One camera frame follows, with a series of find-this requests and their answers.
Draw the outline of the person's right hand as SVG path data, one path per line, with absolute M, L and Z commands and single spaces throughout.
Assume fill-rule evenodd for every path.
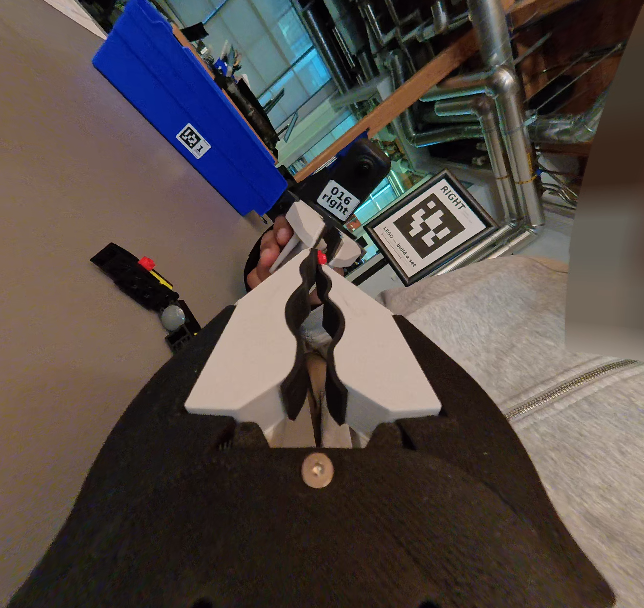
M 293 237 L 292 226 L 284 215 L 276 217 L 253 247 L 244 269 L 246 291 L 256 288 L 271 275 L 270 270 Z

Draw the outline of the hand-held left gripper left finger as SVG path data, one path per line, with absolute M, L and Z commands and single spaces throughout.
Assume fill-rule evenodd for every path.
M 239 299 L 185 401 L 189 413 L 256 423 L 273 446 L 316 446 L 302 324 L 316 251 L 302 250 Z

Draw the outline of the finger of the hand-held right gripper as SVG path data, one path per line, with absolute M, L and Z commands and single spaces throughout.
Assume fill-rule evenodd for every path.
M 315 249 L 325 231 L 325 221 L 322 216 L 303 201 L 295 201 L 285 217 L 293 229 L 293 236 L 269 269 L 270 274 L 303 250 Z
M 330 268 L 350 267 L 365 255 L 365 248 L 345 233 L 326 233 L 323 240 L 326 244 L 326 265 Z

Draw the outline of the wooden beam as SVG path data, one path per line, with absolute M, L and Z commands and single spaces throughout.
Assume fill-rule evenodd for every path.
M 513 26 L 520 27 L 527 24 L 534 17 L 547 16 L 576 1 L 580 0 L 515 0 L 514 3 L 510 3 L 509 0 L 502 0 L 502 13 L 510 15 Z M 422 90 L 431 89 L 439 81 L 443 80 L 449 72 L 454 71 L 457 66 L 471 57 L 477 49 L 473 32 L 468 31 L 445 51 L 441 52 L 436 59 L 424 65 L 420 71 L 404 82 L 401 88 L 396 89 L 390 97 L 378 105 L 374 111 L 358 121 L 340 139 L 331 144 L 302 170 L 298 171 L 295 175 L 295 181 L 301 182 L 320 169 L 362 133 L 367 132 L 370 137 L 374 137 L 377 132 L 402 114 L 406 108 L 419 100 Z

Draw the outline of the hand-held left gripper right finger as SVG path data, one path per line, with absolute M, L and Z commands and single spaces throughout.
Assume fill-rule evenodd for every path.
M 328 266 L 318 266 L 326 353 L 326 400 L 338 425 L 367 443 L 376 427 L 438 416 L 442 403 L 394 315 Z

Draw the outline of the bundle of silver pipes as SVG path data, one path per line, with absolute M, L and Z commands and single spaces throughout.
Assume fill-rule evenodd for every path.
M 410 109 L 393 123 L 415 148 L 482 137 L 496 177 L 504 218 L 498 230 L 441 261 L 439 272 L 521 250 L 543 232 L 541 182 L 533 145 L 525 125 L 522 84 L 513 63 L 509 27 L 502 0 L 466 0 L 479 47 L 482 72 L 448 78 L 423 98 L 435 103 L 437 115 L 474 115 L 479 126 L 462 122 L 430 131 L 415 131 Z

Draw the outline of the black framed marker sign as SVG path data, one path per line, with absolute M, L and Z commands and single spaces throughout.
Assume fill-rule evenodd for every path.
M 498 229 L 448 170 L 424 178 L 363 225 L 405 286 L 444 267 Z

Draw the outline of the blue plastic bin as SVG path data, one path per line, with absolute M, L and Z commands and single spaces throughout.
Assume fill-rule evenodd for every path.
M 265 215 L 285 191 L 266 145 L 149 0 L 126 3 L 93 66 L 240 215 Z

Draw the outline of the black lego car assembly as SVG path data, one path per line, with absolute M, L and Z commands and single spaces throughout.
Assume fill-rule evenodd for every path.
M 173 354 L 180 352 L 201 330 L 188 305 L 155 269 L 148 257 L 138 258 L 109 243 L 91 258 L 126 297 L 158 315 L 166 331 L 165 342 Z

